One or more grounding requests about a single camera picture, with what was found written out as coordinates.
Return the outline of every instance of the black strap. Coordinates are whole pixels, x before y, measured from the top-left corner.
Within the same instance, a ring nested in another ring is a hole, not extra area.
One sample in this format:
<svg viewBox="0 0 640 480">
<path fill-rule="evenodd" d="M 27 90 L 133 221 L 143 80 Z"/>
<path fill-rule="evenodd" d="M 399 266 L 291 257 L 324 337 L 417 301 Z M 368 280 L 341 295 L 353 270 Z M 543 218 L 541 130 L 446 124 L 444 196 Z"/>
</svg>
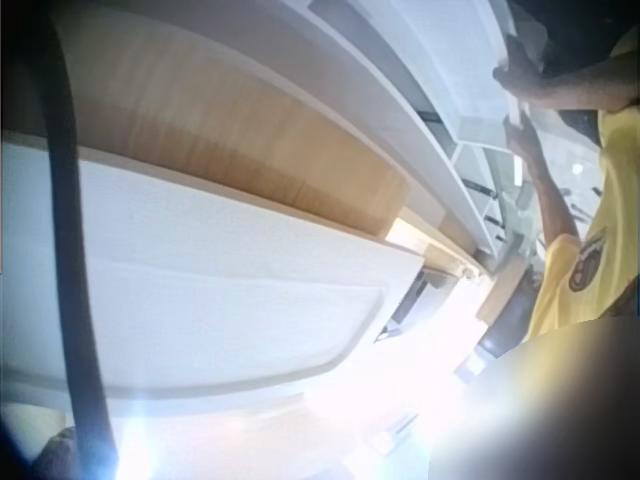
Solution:
<svg viewBox="0 0 640 480">
<path fill-rule="evenodd" d="M 20 53 L 36 86 L 49 147 L 60 327 L 82 477 L 112 479 L 118 457 L 89 309 L 69 78 L 55 27 L 46 11 L 34 7 L 23 18 Z"/>
</svg>

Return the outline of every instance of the furniture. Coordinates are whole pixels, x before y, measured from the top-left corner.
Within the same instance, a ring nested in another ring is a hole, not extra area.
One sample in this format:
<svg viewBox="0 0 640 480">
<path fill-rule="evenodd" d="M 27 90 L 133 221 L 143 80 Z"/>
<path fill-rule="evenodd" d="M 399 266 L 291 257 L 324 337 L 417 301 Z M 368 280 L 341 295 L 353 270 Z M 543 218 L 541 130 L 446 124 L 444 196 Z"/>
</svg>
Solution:
<svg viewBox="0 0 640 480">
<path fill-rule="evenodd" d="M 3 142 L 2 393 L 69 409 L 43 147 L 24 136 Z M 300 392 L 374 341 L 423 262 L 192 176 L 79 155 L 92 322 L 114 415 Z"/>
</svg>

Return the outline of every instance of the yellow shirt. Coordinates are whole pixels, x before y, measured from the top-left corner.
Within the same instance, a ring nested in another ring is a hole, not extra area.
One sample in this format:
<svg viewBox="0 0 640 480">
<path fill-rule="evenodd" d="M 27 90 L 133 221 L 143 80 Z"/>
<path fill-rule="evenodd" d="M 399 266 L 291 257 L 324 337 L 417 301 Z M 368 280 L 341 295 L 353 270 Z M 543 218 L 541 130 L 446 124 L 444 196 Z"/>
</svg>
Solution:
<svg viewBox="0 0 640 480">
<path fill-rule="evenodd" d="M 637 30 L 613 55 L 637 48 Z M 600 112 L 604 188 L 584 242 L 561 235 L 547 251 L 544 281 L 527 339 L 598 318 L 638 275 L 640 110 Z"/>
</svg>

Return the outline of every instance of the hand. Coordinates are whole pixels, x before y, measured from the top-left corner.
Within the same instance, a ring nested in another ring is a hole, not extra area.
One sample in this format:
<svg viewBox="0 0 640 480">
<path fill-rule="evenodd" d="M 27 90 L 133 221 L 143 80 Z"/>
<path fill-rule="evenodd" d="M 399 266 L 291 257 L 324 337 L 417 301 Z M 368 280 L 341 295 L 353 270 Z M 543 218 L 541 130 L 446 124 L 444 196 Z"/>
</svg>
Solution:
<svg viewBox="0 0 640 480">
<path fill-rule="evenodd" d="M 520 121 L 522 122 L 522 127 L 516 127 L 509 122 L 508 118 L 504 119 L 507 148 L 515 155 L 522 157 L 531 175 L 544 173 L 547 163 L 544 159 L 538 133 L 524 112 L 520 112 Z"/>
<path fill-rule="evenodd" d="M 543 100 L 543 79 L 535 64 L 528 57 L 524 45 L 515 37 L 507 36 L 509 65 L 493 71 L 493 78 L 514 97 L 526 103 L 537 104 Z"/>
</svg>

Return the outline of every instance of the wooden panel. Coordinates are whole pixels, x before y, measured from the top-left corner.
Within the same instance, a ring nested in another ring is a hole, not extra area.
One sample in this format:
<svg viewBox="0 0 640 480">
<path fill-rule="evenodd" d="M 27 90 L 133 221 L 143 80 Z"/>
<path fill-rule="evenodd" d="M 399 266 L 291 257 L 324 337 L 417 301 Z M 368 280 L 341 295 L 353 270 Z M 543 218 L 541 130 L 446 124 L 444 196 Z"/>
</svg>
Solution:
<svg viewBox="0 0 640 480">
<path fill-rule="evenodd" d="M 487 325 L 493 325 L 507 302 L 515 292 L 529 262 L 523 255 L 513 255 L 504 269 L 496 276 L 489 295 L 478 309 L 476 318 Z"/>
<path fill-rule="evenodd" d="M 424 264 L 429 268 L 450 273 L 456 277 L 461 277 L 467 266 L 467 264 L 459 258 L 454 257 L 435 245 L 429 245 L 424 252 Z"/>
<path fill-rule="evenodd" d="M 58 19 L 80 144 L 384 237 L 408 191 L 394 167 L 301 101 L 222 61 L 218 44 L 99 12 Z"/>
<path fill-rule="evenodd" d="M 402 211 L 400 212 L 400 218 L 420 230 L 424 235 L 426 235 L 429 238 L 429 243 L 431 244 L 430 246 L 435 246 L 447 255 L 458 259 L 462 264 L 475 271 L 475 273 L 488 275 L 486 268 L 478 263 L 475 258 L 473 258 L 469 253 L 463 250 L 463 248 L 456 243 L 456 240 L 464 240 L 465 237 L 461 235 L 461 233 L 466 233 L 466 230 L 462 229 L 462 227 L 459 226 L 456 221 L 448 220 L 445 224 L 448 234 L 453 233 L 459 235 L 458 238 L 452 239 L 445 235 L 445 232 L 423 222 L 418 215 L 414 214 L 407 208 L 402 209 Z"/>
<path fill-rule="evenodd" d="M 473 255 L 476 251 L 476 242 L 474 242 L 471 234 L 462 226 L 460 221 L 451 213 L 447 213 L 438 230 L 443 233 L 449 240 L 460 247 L 465 253 Z"/>
</svg>

